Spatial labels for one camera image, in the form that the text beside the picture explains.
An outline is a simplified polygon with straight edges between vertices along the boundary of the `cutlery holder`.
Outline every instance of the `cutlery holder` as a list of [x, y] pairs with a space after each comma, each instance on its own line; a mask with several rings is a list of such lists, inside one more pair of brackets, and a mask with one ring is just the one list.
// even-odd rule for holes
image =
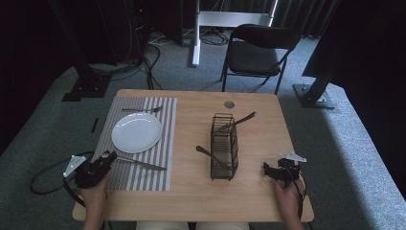
[[238, 168], [238, 141], [237, 126], [233, 126], [232, 114], [215, 113], [211, 130], [211, 153], [230, 169], [220, 166], [217, 161], [211, 159], [211, 178], [233, 179]]

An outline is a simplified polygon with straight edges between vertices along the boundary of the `butter knife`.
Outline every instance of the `butter knife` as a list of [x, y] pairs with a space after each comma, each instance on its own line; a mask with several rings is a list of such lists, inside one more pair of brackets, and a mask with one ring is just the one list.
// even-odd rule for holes
[[125, 158], [125, 157], [122, 157], [122, 156], [117, 156], [117, 159], [138, 164], [139, 166], [143, 167], [146, 170], [153, 170], [153, 171], [165, 171], [165, 170], [167, 170], [167, 168], [163, 168], [163, 167], [156, 166], [156, 165], [151, 165], [151, 164], [148, 164], [148, 163], [145, 163], [145, 162], [142, 162], [142, 161], [137, 161], [137, 160]]

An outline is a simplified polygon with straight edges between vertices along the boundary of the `gray striped placemat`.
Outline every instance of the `gray striped placemat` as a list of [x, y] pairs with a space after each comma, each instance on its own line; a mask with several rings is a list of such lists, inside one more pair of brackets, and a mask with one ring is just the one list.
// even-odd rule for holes
[[[137, 190], [137, 191], [168, 191], [170, 184], [171, 158], [173, 136], [176, 118], [176, 98], [131, 98], [116, 97], [111, 104], [101, 138], [96, 147], [93, 160], [109, 150], [118, 155], [134, 160], [146, 162], [167, 168], [166, 171], [150, 171], [137, 164], [115, 160], [112, 164], [109, 190]], [[124, 112], [122, 108], [153, 108], [163, 105], [163, 109], [151, 113], [162, 124], [160, 140], [151, 149], [140, 153], [125, 153], [117, 149], [111, 140], [113, 127], [125, 116], [132, 112]]]

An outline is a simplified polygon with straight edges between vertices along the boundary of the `human hand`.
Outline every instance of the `human hand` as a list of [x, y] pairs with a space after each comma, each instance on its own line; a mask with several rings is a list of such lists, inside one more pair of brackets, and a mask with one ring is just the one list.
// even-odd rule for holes
[[[295, 185], [290, 183], [289, 186], [283, 189], [277, 180], [271, 179], [271, 181], [275, 188], [279, 210], [288, 229], [304, 229], [298, 215], [300, 197]], [[305, 190], [305, 184], [302, 180], [296, 180], [296, 184], [298, 185], [299, 191], [302, 193]]]
[[109, 179], [110, 172], [95, 187], [80, 189], [80, 194], [83, 197], [83, 202], [86, 207], [86, 221], [84, 222], [83, 229], [101, 229], [105, 213], [107, 184]]

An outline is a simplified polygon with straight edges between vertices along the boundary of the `fork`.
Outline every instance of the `fork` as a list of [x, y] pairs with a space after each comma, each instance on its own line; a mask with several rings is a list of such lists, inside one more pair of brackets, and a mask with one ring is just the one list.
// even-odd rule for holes
[[150, 112], [158, 112], [161, 111], [164, 106], [160, 105], [154, 108], [122, 108], [122, 111], [150, 111]]

